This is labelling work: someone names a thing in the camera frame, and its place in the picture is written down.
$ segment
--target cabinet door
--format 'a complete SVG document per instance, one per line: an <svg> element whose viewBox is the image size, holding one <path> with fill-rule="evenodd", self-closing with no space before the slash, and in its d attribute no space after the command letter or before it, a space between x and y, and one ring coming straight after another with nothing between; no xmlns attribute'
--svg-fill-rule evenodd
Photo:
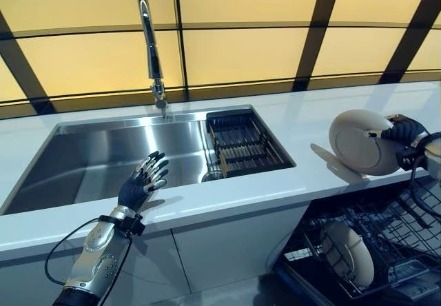
<svg viewBox="0 0 441 306"><path fill-rule="evenodd" d="M59 252L49 262L53 277L64 281L81 248ZM44 274L45 254L0 261L1 304L8 306L51 305L62 286ZM188 294L188 284L169 230L134 237L106 305L146 305Z"/></svg>
<svg viewBox="0 0 441 306"><path fill-rule="evenodd" d="M268 273L307 206L173 229L191 291Z"/></svg>

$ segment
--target black glove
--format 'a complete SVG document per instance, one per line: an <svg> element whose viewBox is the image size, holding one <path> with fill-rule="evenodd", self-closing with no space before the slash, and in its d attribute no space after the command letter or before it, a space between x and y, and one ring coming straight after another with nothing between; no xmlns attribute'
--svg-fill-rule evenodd
<svg viewBox="0 0 441 306"><path fill-rule="evenodd" d="M168 164L168 160L160 161L164 156L164 153L159 154L156 151L139 163L131 177L119 190L118 205L138 212L148 196L167 184L163 177L168 170L162 169Z"/></svg>
<svg viewBox="0 0 441 306"><path fill-rule="evenodd" d="M396 141L406 146L411 146L412 142L419 134L427 132L426 128L424 128L421 123L410 119L405 115L397 114L390 117L389 120L394 126L381 131L382 139L389 139L390 141Z"/></svg>

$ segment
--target drying rack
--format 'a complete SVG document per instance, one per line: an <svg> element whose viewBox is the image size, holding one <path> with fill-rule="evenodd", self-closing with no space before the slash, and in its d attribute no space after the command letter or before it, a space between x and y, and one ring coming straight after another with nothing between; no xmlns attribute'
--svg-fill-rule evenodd
<svg viewBox="0 0 441 306"><path fill-rule="evenodd" d="M206 124L225 178L294 166L250 109L209 113Z"/></svg>
<svg viewBox="0 0 441 306"><path fill-rule="evenodd" d="M441 196L435 194L439 182L423 178L428 184L416 181L416 192L433 210L441 212ZM407 189L394 197L364 197L360 202L347 207L335 207L317 214L306 215L294 232L285 249L288 261L308 256L323 262L333 273L338 285L350 297L357 299L388 287L400 284L439 269L441 263L441 220L421 210L413 202ZM340 221L353 229L364 241L371 254L375 276L368 287L358 287L353 283L354 273L323 227L332 221ZM329 252L337 252L339 259L330 265L322 250L322 242L329 238L332 247ZM333 267L345 263L349 270L343 277L335 274Z"/></svg>

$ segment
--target sink basin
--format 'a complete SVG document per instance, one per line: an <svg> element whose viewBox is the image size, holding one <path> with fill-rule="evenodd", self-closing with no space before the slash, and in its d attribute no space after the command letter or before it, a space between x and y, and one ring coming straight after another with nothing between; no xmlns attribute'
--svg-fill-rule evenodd
<svg viewBox="0 0 441 306"><path fill-rule="evenodd" d="M24 172L1 214L118 196L136 165L153 151L169 160L167 185L223 178L206 116L250 106L184 112L164 119L137 116L60 123Z"/></svg>

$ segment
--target faucet spout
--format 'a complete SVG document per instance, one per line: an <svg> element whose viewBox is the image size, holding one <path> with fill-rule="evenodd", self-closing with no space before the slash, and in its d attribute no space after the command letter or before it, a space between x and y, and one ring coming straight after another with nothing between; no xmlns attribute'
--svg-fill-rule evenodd
<svg viewBox="0 0 441 306"><path fill-rule="evenodd" d="M158 49L156 48L152 15L150 13L148 0L138 0L138 5L145 42L147 44L147 67L149 71L149 79L153 80L150 90L153 92L157 108L162 110L163 116L165 117L167 101L165 101L164 83L162 81L163 73L161 70L161 64L159 63Z"/></svg>

